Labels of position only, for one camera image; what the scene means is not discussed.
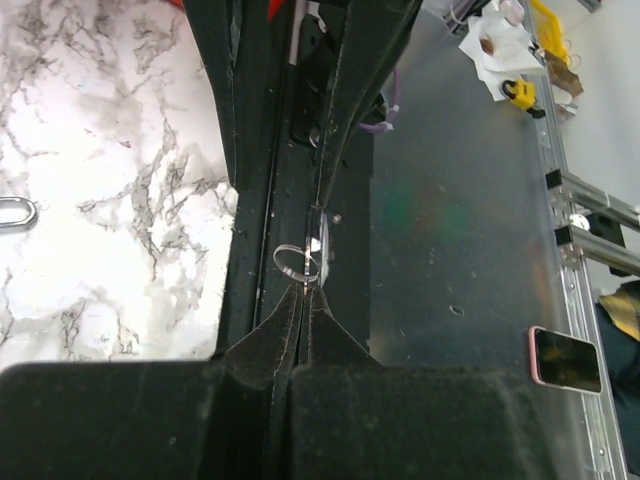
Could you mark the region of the large brass padlock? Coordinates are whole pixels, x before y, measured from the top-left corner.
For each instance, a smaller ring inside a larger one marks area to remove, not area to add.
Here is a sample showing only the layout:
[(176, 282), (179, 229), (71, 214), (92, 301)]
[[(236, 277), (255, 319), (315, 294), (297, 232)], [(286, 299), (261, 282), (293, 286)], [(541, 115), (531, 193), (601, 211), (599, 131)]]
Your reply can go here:
[(32, 228), (38, 219), (36, 204), (20, 196), (1, 197), (1, 229), (25, 230)]

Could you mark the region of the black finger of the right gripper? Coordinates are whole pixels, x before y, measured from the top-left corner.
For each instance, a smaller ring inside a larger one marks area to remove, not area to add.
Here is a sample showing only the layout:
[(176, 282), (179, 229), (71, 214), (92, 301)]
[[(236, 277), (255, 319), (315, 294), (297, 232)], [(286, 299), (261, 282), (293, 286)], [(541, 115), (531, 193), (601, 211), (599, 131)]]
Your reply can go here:
[(303, 298), (302, 287), (290, 285), (268, 318), (222, 355), (233, 380), (262, 390), (291, 363)]
[(334, 318), (325, 293), (319, 287), (311, 288), (304, 299), (297, 363), (304, 366), (380, 367)]

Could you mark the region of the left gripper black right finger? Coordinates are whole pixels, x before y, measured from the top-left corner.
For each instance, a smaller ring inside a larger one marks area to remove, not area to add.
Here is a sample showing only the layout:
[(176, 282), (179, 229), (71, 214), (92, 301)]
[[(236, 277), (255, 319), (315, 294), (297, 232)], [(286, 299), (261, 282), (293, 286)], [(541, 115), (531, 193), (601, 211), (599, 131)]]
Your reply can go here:
[(315, 153), (317, 206), (327, 206), (347, 143), (397, 64), (421, 5), (420, 0), (347, 4)]

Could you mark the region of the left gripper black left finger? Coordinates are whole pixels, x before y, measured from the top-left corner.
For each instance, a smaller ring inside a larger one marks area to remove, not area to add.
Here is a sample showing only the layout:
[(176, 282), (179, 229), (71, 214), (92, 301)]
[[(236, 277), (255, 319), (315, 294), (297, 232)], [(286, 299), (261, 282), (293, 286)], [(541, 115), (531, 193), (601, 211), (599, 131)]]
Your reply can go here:
[(275, 35), (269, 1), (185, 1), (216, 105), (228, 180), (238, 192), (254, 187), (267, 165), (275, 132), (272, 88)]

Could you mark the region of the silver key with ring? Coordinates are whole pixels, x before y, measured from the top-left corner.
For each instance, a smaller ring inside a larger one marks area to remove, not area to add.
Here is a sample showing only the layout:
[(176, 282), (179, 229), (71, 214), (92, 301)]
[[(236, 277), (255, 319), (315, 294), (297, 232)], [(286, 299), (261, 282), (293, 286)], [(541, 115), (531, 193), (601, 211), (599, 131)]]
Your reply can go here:
[(307, 215), (302, 245), (283, 243), (275, 248), (272, 257), (277, 269), (289, 279), (305, 288), (323, 287), (334, 257), (327, 211), (313, 208)]

